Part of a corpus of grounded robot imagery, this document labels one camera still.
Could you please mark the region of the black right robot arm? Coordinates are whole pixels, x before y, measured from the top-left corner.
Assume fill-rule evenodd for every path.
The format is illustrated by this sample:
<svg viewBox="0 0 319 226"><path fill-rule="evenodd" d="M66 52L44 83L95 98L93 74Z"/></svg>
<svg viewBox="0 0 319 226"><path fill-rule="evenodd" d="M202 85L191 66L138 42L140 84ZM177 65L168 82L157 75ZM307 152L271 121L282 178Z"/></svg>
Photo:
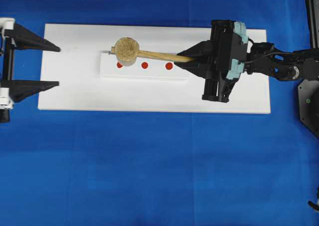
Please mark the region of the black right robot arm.
<svg viewBox="0 0 319 226"><path fill-rule="evenodd" d="M212 20L207 41L179 53L190 57L189 62L175 65L205 79L202 99L227 103L229 95L244 72L261 73L278 81L309 81L319 78L317 48L283 52L273 43L248 43L246 25L239 21Z"/></svg>

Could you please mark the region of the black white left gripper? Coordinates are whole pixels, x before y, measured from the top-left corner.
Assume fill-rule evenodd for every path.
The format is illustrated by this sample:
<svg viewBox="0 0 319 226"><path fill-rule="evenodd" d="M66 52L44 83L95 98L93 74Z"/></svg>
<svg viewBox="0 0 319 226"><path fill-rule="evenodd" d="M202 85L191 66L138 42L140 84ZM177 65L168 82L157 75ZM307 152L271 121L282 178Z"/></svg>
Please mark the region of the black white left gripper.
<svg viewBox="0 0 319 226"><path fill-rule="evenodd" d="M13 108L14 103L59 86L59 81L12 80L13 49L53 52L60 52L61 49L22 25L15 23L14 18L8 17L0 18L0 39L0 55L4 56L2 78L0 80L0 122L7 123L10 120L9 111ZM3 85L3 81L9 81L8 87Z"/></svg>

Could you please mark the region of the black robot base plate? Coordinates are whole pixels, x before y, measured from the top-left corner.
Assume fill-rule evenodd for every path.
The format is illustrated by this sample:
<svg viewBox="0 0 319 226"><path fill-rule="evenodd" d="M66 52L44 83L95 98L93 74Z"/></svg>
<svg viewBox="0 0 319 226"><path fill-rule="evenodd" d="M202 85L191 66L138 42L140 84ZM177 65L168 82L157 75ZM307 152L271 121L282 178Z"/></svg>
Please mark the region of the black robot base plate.
<svg viewBox="0 0 319 226"><path fill-rule="evenodd" d="M319 82L303 80L298 85L300 121L319 138Z"/></svg>

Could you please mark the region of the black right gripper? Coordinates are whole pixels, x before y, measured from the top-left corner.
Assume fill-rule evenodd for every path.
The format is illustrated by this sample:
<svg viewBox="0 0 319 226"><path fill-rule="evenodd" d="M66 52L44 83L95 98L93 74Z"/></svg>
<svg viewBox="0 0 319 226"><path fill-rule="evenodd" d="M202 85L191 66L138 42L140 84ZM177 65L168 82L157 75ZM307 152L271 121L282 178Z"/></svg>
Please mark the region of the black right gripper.
<svg viewBox="0 0 319 226"><path fill-rule="evenodd" d="M235 22L231 20L212 20L210 40L178 53L190 62L174 62L179 68L205 79L202 99L227 103L236 80L226 78L231 68L231 51Z"/></svg>

